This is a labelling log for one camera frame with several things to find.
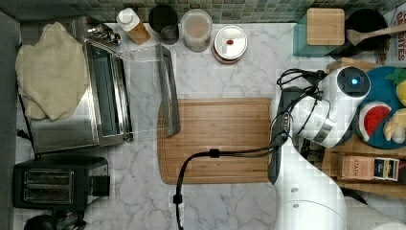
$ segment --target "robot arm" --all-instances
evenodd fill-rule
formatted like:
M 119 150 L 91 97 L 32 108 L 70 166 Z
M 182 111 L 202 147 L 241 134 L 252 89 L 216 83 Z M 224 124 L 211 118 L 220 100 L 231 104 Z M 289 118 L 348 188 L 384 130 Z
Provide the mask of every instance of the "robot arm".
M 320 82 L 321 98 L 289 87 L 277 92 L 272 114 L 273 154 L 268 176 L 279 199 L 277 229 L 346 229 L 347 210 L 337 184 L 307 162 L 291 137 L 300 135 L 327 148 L 340 145 L 357 106 L 368 95 L 369 77 L 354 67 L 334 71 Z

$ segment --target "tile backsplash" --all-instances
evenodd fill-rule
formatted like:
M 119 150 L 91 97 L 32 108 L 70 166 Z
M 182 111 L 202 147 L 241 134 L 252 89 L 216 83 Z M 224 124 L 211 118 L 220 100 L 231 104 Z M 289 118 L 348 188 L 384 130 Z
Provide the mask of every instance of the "tile backsplash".
M 207 12 L 214 23 L 297 22 L 310 7 L 342 8 L 349 15 L 359 9 L 389 12 L 406 0 L 3 0 L 0 11 L 18 21 L 85 14 L 114 22 L 119 11 L 133 8 L 147 22 L 158 4 L 172 6 L 180 18 L 190 9 Z

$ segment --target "plastic container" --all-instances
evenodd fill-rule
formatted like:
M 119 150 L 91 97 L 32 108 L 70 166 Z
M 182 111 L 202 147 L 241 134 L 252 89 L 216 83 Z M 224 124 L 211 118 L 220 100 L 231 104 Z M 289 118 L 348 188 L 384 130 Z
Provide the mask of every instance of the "plastic container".
M 150 39 L 150 34 L 144 23 L 131 8 L 120 11 L 116 20 L 135 43 L 141 45 Z
M 247 49 L 247 35 L 237 26 L 222 28 L 214 39 L 213 54 L 224 64 L 237 62 Z
M 191 10 L 185 13 L 181 21 L 182 33 L 186 46 L 200 53 L 210 46 L 213 21 L 202 10 Z

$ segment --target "wooden cutting board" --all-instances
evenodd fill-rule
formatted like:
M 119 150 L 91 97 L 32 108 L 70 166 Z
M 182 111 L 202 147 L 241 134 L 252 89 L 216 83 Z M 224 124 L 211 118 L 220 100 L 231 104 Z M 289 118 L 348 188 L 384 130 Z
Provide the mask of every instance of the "wooden cutting board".
M 167 137 L 158 121 L 158 161 L 162 180 L 176 184 L 184 161 L 210 149 L 249 150 L 269 144 L 270 99 L 178 100 L 181 130 Z M 184 183 L 268 182 L 268 156 L 193 159 Z

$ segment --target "white cap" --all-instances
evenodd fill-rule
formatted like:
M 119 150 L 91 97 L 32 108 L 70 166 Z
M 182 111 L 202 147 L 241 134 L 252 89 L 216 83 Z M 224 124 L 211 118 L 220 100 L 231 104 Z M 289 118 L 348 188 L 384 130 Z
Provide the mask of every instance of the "white cap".
M 120 11 L 116 20 L 126 32 L 131 31 L 140 23 L 140 17 L 131 8 Z

